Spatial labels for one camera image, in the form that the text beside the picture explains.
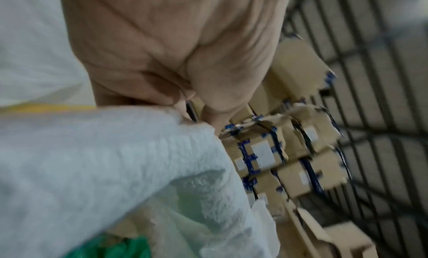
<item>black metal grid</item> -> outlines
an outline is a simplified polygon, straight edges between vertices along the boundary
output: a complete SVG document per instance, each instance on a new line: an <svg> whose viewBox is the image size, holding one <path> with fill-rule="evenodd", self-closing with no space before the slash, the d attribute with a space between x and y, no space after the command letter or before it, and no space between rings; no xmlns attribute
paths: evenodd
<svg viewBox="0 0 428 258"><path fill-rule="evenodd" d="M401 60L399 53L397 52L397 47L394 44L395 37L406 34L413 28L412 26L406 25L405 27L389 29L387 23L385 22L385 18L383 16L378 1L367 0L370 7L370 11L372 12L372 15L375 19L376 25L380 33L371 40L365 41L363 39L361 29L358 27L356 18L351 10L349 0L337 0L340 6L341 13L345 19L346 26L350 30L352 40L355 44L354 49L343 51L341 50L338 44L337 37L335 35L335 32L332 30L331 23L327 18L321 0L313 0L318 11L318 15L325 28L325 31L327 32L328 39L335 52L335 56L333 58L323 58L319 44L317 43L317 40L314 35L315 32L311 28L311 24L309 23L307 15L305 14L305 10L303 7L304 1L305 0L294 0L294 5L287 10L284 24L282 27L282 33L285 35L292 33L291 31L286 30L286 28L288 28L289 26L294 32L299 33L297 31L294 18L295 16L300 16L301 20L303 21L303 25L305 27L307 35L309 37L307 41L312 44L316 53L328 65L331 66L334 64L338 64L340 66L343 72L343 77L340 78L345 79L350 90L352 99L355 103L357 113L362 122L362 126L358 127L349 124L341 102L339 101L339 98L337 96L337 92L334 85L331 88L331 96L324 93L320 94L322 104L326 107L327 103L325 99L328 97L334 98L334 103L337 105L337 110L343 122L343 125L340 127L343 129L343 131L348 137L347 141L339 143L339 148L352 149L352 153L354 154L356 164L358 166L358 170L360 171L362 178L362 180L350 179L352 193L349 193L346 187L341 186L339 188L334 189L333 191L328 191L327 195L321 196L320 198L325 202L325 204L333 208L336 212L340 212L345 219L352 220L364 232L371 236L377 243L378 252L381 257L410 257L409 249L406 245L404 234L402 231L402 226L399 222L399 219L401 217L410 217L417 225L418 236L420 237L424 248L423 253L425 257L428 258L428 216L424 212L421 203L421 195L416 187L414 175L412 174L412 171L410 169L409 161L404 151L404 146L402 142L403 140L412 140L421 143L424 149L425 157L428 161L428 135L426 130L424 129L423 120L421 118L421 111L418 109L416 99L411 90L409 77L407 76L404 70L403 61ZM428 36L428 25L424 24L423 26ZM381 85L379 75L374 67L374 60L369 52L370 49L376 47L377 45L384 45L388 51L389 56L391 57L394 70L396 71L397 76L399 78L400 86L404 91L404 95L407 101L407 107L412 116L411 119L415 122L417 128L416 133L400 132L396 126L396 123L394 122L391 107L388 105L386 94ZM363 68L370 81L370 86L372 87L373 91L376 92L376 102L386 126L384 129L372 128L368 123L363 106L358 99L358 93L355 89L355 83L351 78L350 69L345 63L346 59L352 56L360 57ZM311 98L311 102L316 104L314 97ZM355 138L353 131L364 132L365 135L363 137ZM391 186L387 180L387 176L385 173L386 167L382 164L382 161L379 157L379 148L377 148L375 144L375 139L379 137L387 137L391 141L393 151L398 160L401 175L405 182L406 191L408 192L408 196L410 198L409 204L403 203L398 199L394 198L391 193ZM377 188L370 186L370 184L368 183L368 178L364 171L360 155L357 151L357 145L363 142L368 143L370 145L370 149L373 153L376 164L376 167L372 168L378 170L384 191L379 191ZM366 194L367 199L362 198L361 195L358 194L361 193L361 191ZM342 204L342 201L339 197L340 193L342 193L344 196L345 204ZM356 205L358 208L357 212L355 212L351 208L351 195L354 195L354 198L356 200ZM374 203L374 197L376 199L382 199L383 201L385 201L389 206L390 212L379 214ZM309 197L309 200L312 201L312 204L315 207L317 206L316 203L313 201L313 198ZM372 212L372 216L366 216L363 208L369 209ZM387 241L385 240L386 235L381 226L381 222L385 220L393 221L396 236L399 242L399 248L388 245ZM377 233L374 233L372 229L369 229L369 225L372 224L375 224Z"/></svg>

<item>green bag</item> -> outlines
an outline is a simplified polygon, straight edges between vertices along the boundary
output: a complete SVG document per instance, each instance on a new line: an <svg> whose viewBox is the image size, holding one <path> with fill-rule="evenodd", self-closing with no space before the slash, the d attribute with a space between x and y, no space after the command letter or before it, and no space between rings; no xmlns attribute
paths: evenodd
<svg viewBox="0 0 428 258"><path fill-rule="evenodd" d="M124 239L114 246L102 246L105 237L91 240L64 258L151 258L146 237Z"/></svg>

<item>label on box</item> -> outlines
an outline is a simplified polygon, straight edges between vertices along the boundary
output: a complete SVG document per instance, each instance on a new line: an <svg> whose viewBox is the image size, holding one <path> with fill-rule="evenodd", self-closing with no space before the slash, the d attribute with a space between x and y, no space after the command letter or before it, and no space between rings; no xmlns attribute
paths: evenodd
<svg viewBox="0 0 428 258"><path fill-rule="evenodd" d="M255 203L255 196L254 193L247 194L248 202L250 203L250 206L253 206Z"/></svg>
<svg viewBox="0 0 428 258"><path fill-rule="evenodd" d="M305 131L306 135L308 136L309 140L311 140L311 142L314 142L320 138L318 137L317 131L313 126L305 127L303 128L303 131Z"/></svg>
<svg viewBox="0 0 428 258"><path fill-rule="evenodd" d="M304 186L309 185L310 179L309 179L308 172L307 171L301 171L299 173L299 175L300 175L300 180L302 180L302 184Z"/></svg>
<svg viewBox="0 0 428 258"><path fill-rule="evenodd" d="M242 157L235 159L236 168L238 168L238 171L242 171L247 168L247 165L245 164Z"/></svg>
<svg viewBox="0 0 428 258"><path fill-rule="evenodd" d="M254 154L257 156L257 163L260 169L270 168L275 166L275 157L273 156L271 147L268 141L263 141L251 145Z"/></svg>
<svg viewBox="0 0 428 258"><path fill-rule="evenodd" d="M257 194L257 197L259 198L259 200L263 200L264 201L264 204L267 206L269 203L268 203L268 197L266 196L266 193L260 193L260 194Z"/></svg>

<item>stack of cardboard boxes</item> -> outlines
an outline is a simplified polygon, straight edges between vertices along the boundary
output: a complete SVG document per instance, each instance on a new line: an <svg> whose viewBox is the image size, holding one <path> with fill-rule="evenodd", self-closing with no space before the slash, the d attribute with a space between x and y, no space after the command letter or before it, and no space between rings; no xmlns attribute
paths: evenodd
<svg viewBox="0 0 428 258"><path fill-rule="evenodd" d="M247 115L231 120L220 135L250 204L263 200L278 220L280 257L377 257L373 242L354 224L322 228L296 207L296 198L322 194L348 180L343 155L335 148L341 137L336 123L324 107L302 103L334 78L302 39L286 38Z"/></svg>

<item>skin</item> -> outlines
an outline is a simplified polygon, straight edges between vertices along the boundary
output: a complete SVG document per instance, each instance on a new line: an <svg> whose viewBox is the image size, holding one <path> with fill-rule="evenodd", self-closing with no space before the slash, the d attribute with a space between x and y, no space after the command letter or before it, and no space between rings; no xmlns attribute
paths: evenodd
<svg viewBox="0 0 428 258"><path fill-rule="evenodd" d="M197 94L218 133L253 95L289 0L62 0L99 106L174 106Z"/></svg>

